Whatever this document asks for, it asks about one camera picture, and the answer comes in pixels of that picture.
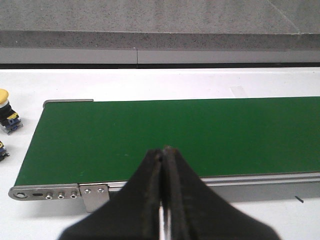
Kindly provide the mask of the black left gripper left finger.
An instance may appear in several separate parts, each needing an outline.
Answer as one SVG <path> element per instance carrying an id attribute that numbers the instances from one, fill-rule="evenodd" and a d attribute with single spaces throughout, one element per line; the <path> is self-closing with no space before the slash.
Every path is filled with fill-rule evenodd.
<path id="1" fill-rule="evenodd" d="M 125 186 L 102 207 L 65 229 L 61 240 L 157 240 L 162 151 L 148 150 Z"/>

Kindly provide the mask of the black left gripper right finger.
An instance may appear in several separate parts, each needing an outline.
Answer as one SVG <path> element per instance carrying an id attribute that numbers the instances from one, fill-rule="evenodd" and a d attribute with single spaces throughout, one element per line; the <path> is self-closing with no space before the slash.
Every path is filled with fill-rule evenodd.
<path id="1" fill-rule="evenodd" d="M 278 240 L 268 225 L 222 199 L 172 147 L 163 150 L 163 202 L 172 240 Z"/>

